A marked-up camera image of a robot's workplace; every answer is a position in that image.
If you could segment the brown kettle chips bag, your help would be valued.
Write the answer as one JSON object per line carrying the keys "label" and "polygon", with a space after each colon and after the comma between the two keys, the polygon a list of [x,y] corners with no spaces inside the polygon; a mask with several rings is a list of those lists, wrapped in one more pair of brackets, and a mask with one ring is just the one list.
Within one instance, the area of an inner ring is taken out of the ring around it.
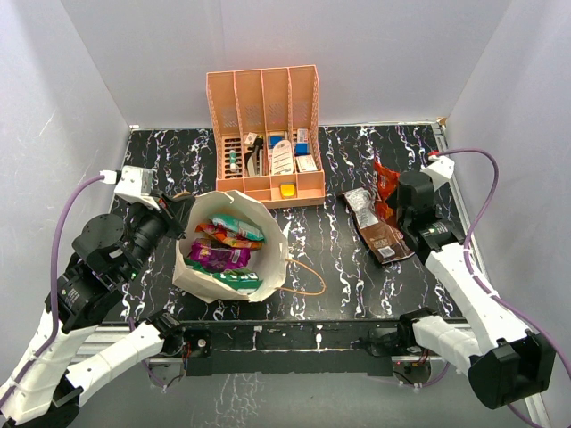
{"label": "brown kettle chips bag", "polygon": [[343,193],[343,198],[361,238],[379,263],[389,264],[413,255],[401,232],[377,215],[374,198],[369,190],[356,188]]}

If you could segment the red doritos bag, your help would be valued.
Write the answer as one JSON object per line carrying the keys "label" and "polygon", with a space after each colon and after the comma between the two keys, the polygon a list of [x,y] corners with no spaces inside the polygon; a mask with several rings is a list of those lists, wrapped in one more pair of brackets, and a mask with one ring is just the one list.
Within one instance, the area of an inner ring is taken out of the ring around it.
{"label": "red doritos bag", "polygon": [[379,159],[375,160],[374,171],[376,214],[389,226],[397,227],[396,192],[400,173],[383,166]]}

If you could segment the brown paper bag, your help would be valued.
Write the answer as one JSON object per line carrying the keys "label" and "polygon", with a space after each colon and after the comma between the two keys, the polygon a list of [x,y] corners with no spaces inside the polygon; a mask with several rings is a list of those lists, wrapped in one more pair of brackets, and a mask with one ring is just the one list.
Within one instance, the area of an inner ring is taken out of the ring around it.
{"label": "brown paper bag", "polygon": [[[195,232],[198,224],[210,223],[209,217],[227,214],[258,227],[264,234],[264,244],[260,250],[252,251],[246,267],[261,279],[260,288],[251,293],[237,292],[222,282],[186,266],[185,257],[192,242],[198,238],[210,238],[203,232]],[[277,221],[267,208],[248,195],[239,191],[204,193],[195,198],[185,237],[176,242],[176,262],[172,283],[179,289],[190,292],[195,297],[212,303],[216,300],[245,300],[260,302],[276,290],[281,290],[286,281],[288,257],[287,236],[283,234]]]}

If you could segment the green chips bag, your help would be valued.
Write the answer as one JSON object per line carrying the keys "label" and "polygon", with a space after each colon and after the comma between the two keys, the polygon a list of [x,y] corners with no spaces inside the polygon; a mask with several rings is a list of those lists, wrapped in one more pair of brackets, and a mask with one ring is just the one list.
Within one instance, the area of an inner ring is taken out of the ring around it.
{"label": "green chips bag", "polygon": [[205,269],[199,262],[185,259],[185,263],[188,268],[206,274],[237,292],[255,292],[260,288],[262,283],[258,275],[255,272],[250,271],[248,268],[226,270],[223,272],[211,272]]}

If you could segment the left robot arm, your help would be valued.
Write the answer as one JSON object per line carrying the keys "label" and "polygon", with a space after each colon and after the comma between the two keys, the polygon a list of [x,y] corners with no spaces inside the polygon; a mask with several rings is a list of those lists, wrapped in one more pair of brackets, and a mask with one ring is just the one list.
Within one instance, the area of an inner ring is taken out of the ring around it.
{"label": "left robot arm", "polygon": [[90,219],[73,241],[74,252],[46,298],[37,332],[1,388],[5,426],[66,427],[111,380],[149,357],[183,349],[183,326],[161,310],[93,357],[71,362],[160,241],[183,238],[194,196],[158,193],[154,199],[156,208],[136,202],[126,218],[102,214]]}

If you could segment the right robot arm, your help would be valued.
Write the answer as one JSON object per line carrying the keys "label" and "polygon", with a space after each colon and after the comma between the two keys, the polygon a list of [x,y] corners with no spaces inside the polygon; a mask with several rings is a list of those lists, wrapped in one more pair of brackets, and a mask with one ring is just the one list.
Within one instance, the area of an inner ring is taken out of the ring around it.
{"label": "right robot arm", "polygon": [[424,172],[404,172],[392,197],[406,245],[448,291],[471,332],[421,308],[400,316],[393,333],[371,332],[371,353],[432,351],[464,374],[490,409],[546,391],[554,347],[497,302],[491,286],[472,267],[462,233],[438,215],[433,179]]}

